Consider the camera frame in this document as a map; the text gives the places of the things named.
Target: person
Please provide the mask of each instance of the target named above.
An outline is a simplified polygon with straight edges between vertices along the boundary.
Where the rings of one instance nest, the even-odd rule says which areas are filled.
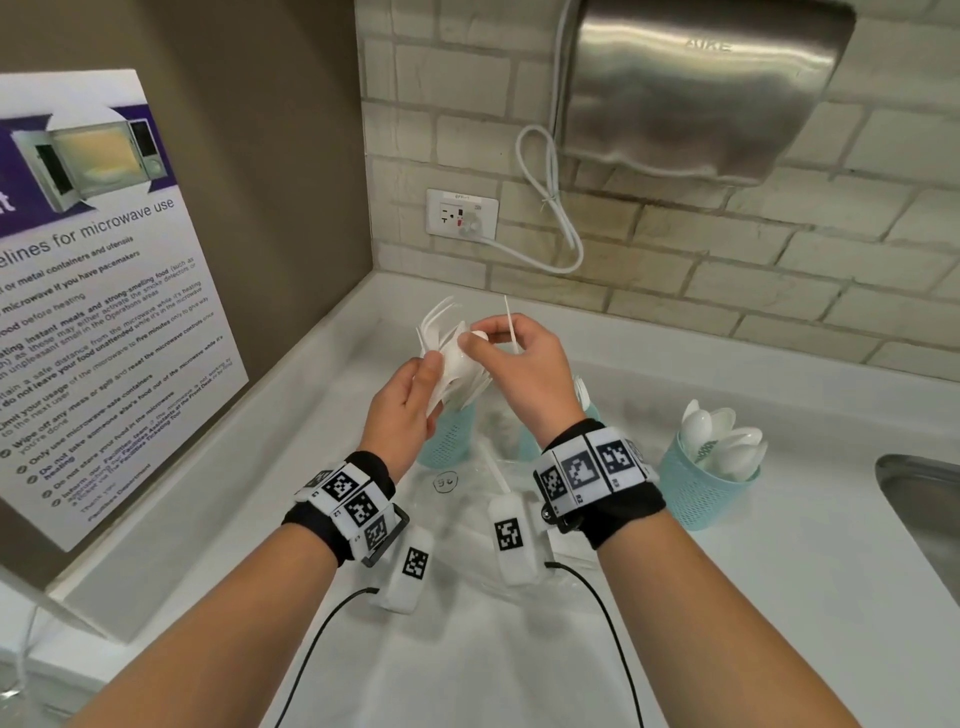
[[[585,415],[558,337],[525,316],[513,320],[519,354],[494,345],[510,341],[506,316],[473,325],[489,342],[464,334],[459,343],[545,448],[583,428]],[[411,359],[373,398],[358,452],[382,462],[393,482],[434,431],[438,412],[428,417],[425,408],[442,368],[438,352]],[[826,683],[657,506],[658,498],[647,491],[645,504],[621,505],[617,519],[607,514],[588,537],[601,542],[594,543],[600,566],[671,728],[855,728]],[[342,545],[289,519],[105,686],[70,728],[259,725],[338,565],[349,558]]]

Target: teal basket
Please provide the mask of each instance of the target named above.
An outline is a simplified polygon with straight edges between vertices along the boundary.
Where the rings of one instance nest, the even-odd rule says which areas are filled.
[[[710,447],[700,450],[709,453]],[[660,461],[660,492],[673,517],[688,531],[706,528],[736,497],[760,475],[757,469],[749,480],[734,483],[698,468],[680,447],[680,434]]]
[[[437,418],[437,430],[420,448],[417,462],[442,471],[467,459],[470,436],[476,419],[476,403],[461,410],[449,410]]]
[[[591,417],[594,420],[600,420],[600,412],[597,410],[596,404],[591,404],[587,408],[586,412],[587,417]],[[534,433],[529,429],[520,426],[520,437],[516,446],[516,459],[521,463],[532,463],[543,453],[543,450],[540,449],[540,446],[537,444],[537,439],[534,437]]]

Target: person's left hand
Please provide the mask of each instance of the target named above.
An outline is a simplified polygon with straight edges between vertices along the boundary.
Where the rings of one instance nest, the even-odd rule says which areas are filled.
[[[433,388],[444,372],[440,352],[427,352],[396,370],[370,404],[358,449],[379,457],[398,482],[414,464],[423,443],[433,437],[442,404],[426,416]]]

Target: outlet cover plate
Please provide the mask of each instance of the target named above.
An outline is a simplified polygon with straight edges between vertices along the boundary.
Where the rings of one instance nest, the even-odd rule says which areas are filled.
[[[458,240],[496,238],[500,203],[492,197],[475,197],[441,189],[426,191],[426,232]]]

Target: stainless steel sink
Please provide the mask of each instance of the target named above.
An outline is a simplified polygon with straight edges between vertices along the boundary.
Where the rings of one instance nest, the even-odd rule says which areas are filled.
[[[876,481],[960,604],[960,466],[884,455],[876,461]]]

